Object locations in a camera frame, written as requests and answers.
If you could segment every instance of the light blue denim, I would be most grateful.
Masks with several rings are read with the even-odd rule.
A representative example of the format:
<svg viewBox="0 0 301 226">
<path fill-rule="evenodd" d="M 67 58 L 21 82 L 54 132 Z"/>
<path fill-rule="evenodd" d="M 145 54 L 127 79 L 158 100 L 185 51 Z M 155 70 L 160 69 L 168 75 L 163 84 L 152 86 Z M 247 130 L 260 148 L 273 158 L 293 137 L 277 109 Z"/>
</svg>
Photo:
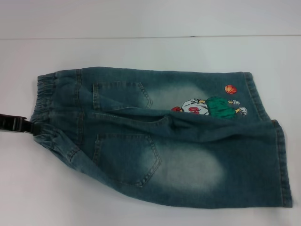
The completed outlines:
<svg viewBox="0 0 301 226">
<path fill-rule="evenodd" d="M 93 67 L 39 76 L 35 141 L 130 197 L 292 207 L 284 133 L 250 73 Z"/>
</svg>

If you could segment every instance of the white surface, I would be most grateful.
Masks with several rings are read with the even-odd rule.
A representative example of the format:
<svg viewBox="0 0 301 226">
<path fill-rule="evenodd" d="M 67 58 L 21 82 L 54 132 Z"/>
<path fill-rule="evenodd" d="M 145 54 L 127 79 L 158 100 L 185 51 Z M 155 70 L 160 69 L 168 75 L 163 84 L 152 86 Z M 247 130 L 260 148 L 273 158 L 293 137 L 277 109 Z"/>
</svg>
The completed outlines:
<svg viewBox="0 0 301 226">
<path fill-rule="evenodd" d="M 300 0 L 0 0 L 0 38 L 301 34 Z"/>
<path fill-rule="evenodd" d="M 0 225 L 300 225 L 300 36 L 3 40 L 301 34 L 300 11 L 299 0 L 0 0 L 0 113 L 29 118 L 37 76 L 63 69 L 252 72 L 285 131 L 294 200 L 223 210 L 142 202 L 66 167 L 29 134 L 0 132 Z"/>
<path fill-rule="evenodd" d="M 0 41 L 0 112 L 30 117 L 36 77 L 114 66 L 251 71 L 268 114 L 286 132 L 294 208 L 172 208 L 121 195 L 61 163 L 29 134 L 0 133 L 0 225 L 300 225 L 300 37 Z"/>
</svg>

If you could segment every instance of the jeans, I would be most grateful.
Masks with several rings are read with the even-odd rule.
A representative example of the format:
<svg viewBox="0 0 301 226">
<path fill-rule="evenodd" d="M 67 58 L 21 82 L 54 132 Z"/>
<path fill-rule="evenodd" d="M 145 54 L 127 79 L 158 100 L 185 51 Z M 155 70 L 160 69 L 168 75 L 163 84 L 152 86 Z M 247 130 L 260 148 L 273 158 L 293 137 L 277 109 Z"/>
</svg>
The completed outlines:
<svg viewBox="0 0 301 226">
<path fill-rule="evenodd" d="M 92 67 L 38 77 L 34 140 L 130 197 L 292 207 L 284 133 L 250 73 Z"/>
</svg>

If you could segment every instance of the cartoon character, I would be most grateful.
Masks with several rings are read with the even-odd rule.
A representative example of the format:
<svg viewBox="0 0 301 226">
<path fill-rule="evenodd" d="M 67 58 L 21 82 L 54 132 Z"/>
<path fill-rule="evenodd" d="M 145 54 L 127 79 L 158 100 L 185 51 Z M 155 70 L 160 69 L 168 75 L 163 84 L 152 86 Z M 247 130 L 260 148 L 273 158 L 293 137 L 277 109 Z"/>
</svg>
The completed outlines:
<svg viewBox="0 0 301 226">
<path fill-rule="evenodd" d="M 172 111 L 176 112 L 190 112 L 194 114 L 211 115 L 218 118 L 234 118 L 237 113 L 243 116 L 247 115 L 247 109 L 245 107 L 239 107 L 234 109 L 229 106 L 239 105 L 237 100 L 226 100 L 221 97 L 211 97 L 207 100 L 191 99 L 186 101 L 182 107 L 174 107 Z"/>
</svg>

